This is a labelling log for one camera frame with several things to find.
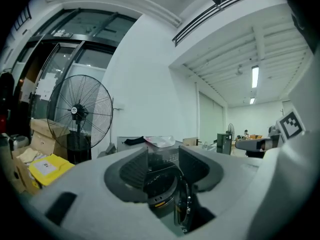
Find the person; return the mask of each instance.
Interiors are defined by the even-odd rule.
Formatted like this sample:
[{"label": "person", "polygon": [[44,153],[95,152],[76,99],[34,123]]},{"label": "person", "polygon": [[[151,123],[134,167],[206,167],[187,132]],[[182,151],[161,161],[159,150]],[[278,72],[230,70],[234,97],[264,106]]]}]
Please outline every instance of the person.
[{"label": "person", "polygon": [[242,136],[242,139],[243,140],[251,140],[250,136],[249,136],[249,133],[248,133],[248,130],[245,130],[244,131],[244,134]]}]

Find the sign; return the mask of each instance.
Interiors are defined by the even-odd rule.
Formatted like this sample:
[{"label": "sign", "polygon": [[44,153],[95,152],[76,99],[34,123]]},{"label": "sign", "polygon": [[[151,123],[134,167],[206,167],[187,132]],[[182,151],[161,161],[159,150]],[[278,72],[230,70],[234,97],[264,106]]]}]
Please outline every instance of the sign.
[{"label": "sign", "polygon": [[62,33],[62,32],[57,32],[53,35],[55,38],[70,38],[73,36],[73,33]]},{"label": "sign", "polygon": [[291,110],[276,122],[282,137],[285,141],[297,136],[304,131],[303,125],[298,115]]}]

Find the glass door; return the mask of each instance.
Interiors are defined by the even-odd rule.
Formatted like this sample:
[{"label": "glass door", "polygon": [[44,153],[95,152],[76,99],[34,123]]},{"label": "glass door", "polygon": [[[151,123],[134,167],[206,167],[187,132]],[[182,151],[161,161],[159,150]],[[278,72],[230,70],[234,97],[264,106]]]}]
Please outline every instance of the glass door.
[{"label": "glass door", "polygon": [[35,93],[31,102],[31,117],[35,119],[47,118],[47,106],[54,88],[64,80],[70,66],[73,52],[78,45],[58,43],[44,63]]}]

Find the ceiling beam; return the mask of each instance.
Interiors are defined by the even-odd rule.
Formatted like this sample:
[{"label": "ceiling beam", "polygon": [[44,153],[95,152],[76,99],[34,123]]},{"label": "ceiling beam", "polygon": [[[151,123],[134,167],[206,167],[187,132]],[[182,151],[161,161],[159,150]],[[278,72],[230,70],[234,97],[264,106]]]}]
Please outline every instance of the ceiling beam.
[{"label": "ceiling beam", "polygon": [[286,71],[286,70],[293,70],[293,69],[297,70],[299,66],[300,66],[300,62],[295,62],[295,63],[292,63],[292,64],[288,64],[286,66],[269,67],[263,73],[264,74],[269,74],[269,73],[279,72],[279,71]]},{"label": "ceiling beam", "polygon": [[207,65],[218,65],[218,64],[224,63],[226,61],[230,61],[230,59],[236,58],[239,55],[243,56],[243,55],[246,55],[247,53],[250,53],[255,50],[256,50],[255,42],[245,43],[240,46],[234,47],[228,51],[219,52],[219,54],[215,54],[214,56],[211,55],[210,58],[203,61],[201,65],[198,65],[198,67],[188,66],[188,68],[197,72],[197,71],[199,71],[199,69],[203,69]]},{"label": "ceiling beam", "polygon": [[293,64],[293,63],[299,63],[302,61],[302,57],[298,57],[298,58],[289,58],[289,59],[284,59],[281,61],[277,61],[277,62],[271,62],[271,63],[265,63],[265,66],[267,68],[274,68],[277,66],[282,66],[282,65],[288,65],[288,64]]},{"label": "ceiling beam", "polygon": [[288,47],[298,46],[301,44],[306,44],[306,40],[302,36],[300,38],[295,38],[291,40],[269,44],[265,47],[265,51],[266,53],[272,53],[278,50],[282,50]]},{"label": "ceiling beam", "polygon": [[272,64],[272,63],[277,63],[277,62],[282,62],[283,60],[289,60],[289,59],[297,59],[297,58],[302,58],[306,55],[304,50],[301,51],[296,51],[292,53],[288,53],[286,55],[281,55],[278,57],[273,57],[273,58],[268,58],[265,59],[264,62],[266,64]]},{"label": "ceiling beam", "polygon": [[217,77],[213,80],[208,80],[206,78],[203,78],[206,82],[210,84],[216,84],[216,83],[222,83],[225,81],[240,81],[248,77],[249,74],[242,74],[242,75],[236,75],[236,74],[229,74],[229,75],[224,75],[221,77]]},{"label": "ceiling beam", "polygon": [[255,47],[252,50],[250,50],[249,52],[246,52],[245,54],[241,53],[236,56],[226,58],[223,61],[218,62],[218,63],[216,63],[215,60],[208,61],[206,64],[201,65],[201,66],[193,69],[193,71],[195,73],[201,73],[203,75],[203,74],[210,72],[214,69],[219,69],[221,67],[229,66],[232,63],[238,64],[239,62],[243,61],[244,58],[246,61],[249,61],[254,56],[257,56],[257,50]]},{"label": "ceiling beam", "polygon": [[232,50],[236,47],[241,47],[243,45],[254,42],[253,34],[246,34],[237,39],[228,41],[222,45],[216,46],[214,48],[209,48],[209,51],[205,52],[203,55],[197,55],[198,58],[187,61],[186,64],[188,68],[197,68],[203,65],[206,61],[210,61],[213,56],[224,55],[226,52]]},{"label": "ceiling beam", "polygon": [[202,77],[206,78],[206,79],[210,79],[210,78],[215,78],[216,74],[220,74],[221,72],[230,72],[230,71],[234,71],[237,72],[237,69],[240,69],[242,72],[244,72],[244,70],[249,70],[251,69],[251,67],[257,65],[258,63],[258,57],[254,57],[252,58],[252,60],[243,60],[240,61],[240,63],[234,63],[233,65],[229,65],[223,68],[220,68],[217,71],[202,75]]},{"label": "ceiling beam", "polygon": [[289,93],[295,88],[296,84],[300,81],[300,79],[304,76],[306,71],[309,69],[312,61],[314,59],[314,55],[310,48],[307,49],[307,52],[303,58],[303,61],[298,69],[297,74],[292,78],[292,80],[286,85],[283,89],[282,93],[280,94],[280,99],[288,96]]},{"label": "ceiling beam", "polygon": [[212,86],[196,75],[190,68],[185,65],[180,65],[177,67],[170,67],[170,69],[180,72],[185,75],[190,81],[198,84],[199,92],[208,96],[210,99],[214,100],[220,106],[226,108],[228,107],[227,101],[219,94]]},{"label": "ceiling beam", "polygon": [[275,21],[273,25],[269,25],[264,27],[264,32],[268,33],[268,35],[272,33],[277,33],[281,30],[289,30],[295,28],[295,25],[292,21],[292,18],[288,18],[288,21],[279,23],[279,20]]},{"label": "ceiling beam", "polygon": [[265,40],[264,40],[264,30],[260,25],[253,25],[253,34],[256,43],[256,50],[258,54],[259,61],[262,61],[266,57],[265,53]]},{"label": "ceiling beam", "polygon": [[286,55],[286,54],[290,54],[293,52],[298,52],[298,51],[304,51],[307,50],[308,45],[306,43],[303,44],[297,44],[297,45],[293,45],[293,46],[289,46],[280,50],[274,50],[274,51],[270,51],[268,53],[265,54],[265,57],[268,59],[274,58],[274,57],[278,57],[281,55]]},{"label": "ceiling beam", "polygon": [[290,36],[299,35],[299,32],[297,31],[296,28],[284,29],[284,30],[279,31],[279,32],[266,34],[264,36],[264,38],[267,40],[267,39],[271,39],[271,38],[279,38],[279,37],[284,36],[284,35],[290,35]]}]

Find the red object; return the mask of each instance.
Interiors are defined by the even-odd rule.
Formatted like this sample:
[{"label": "red object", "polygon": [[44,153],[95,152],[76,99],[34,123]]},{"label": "red object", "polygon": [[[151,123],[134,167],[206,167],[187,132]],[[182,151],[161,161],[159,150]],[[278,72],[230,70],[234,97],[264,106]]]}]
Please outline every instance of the red object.
[{"label": "red object", "polygon": [[7,132],[6,126],[7,126],[7,115],[0,114],[0,133],[1,134]]}]

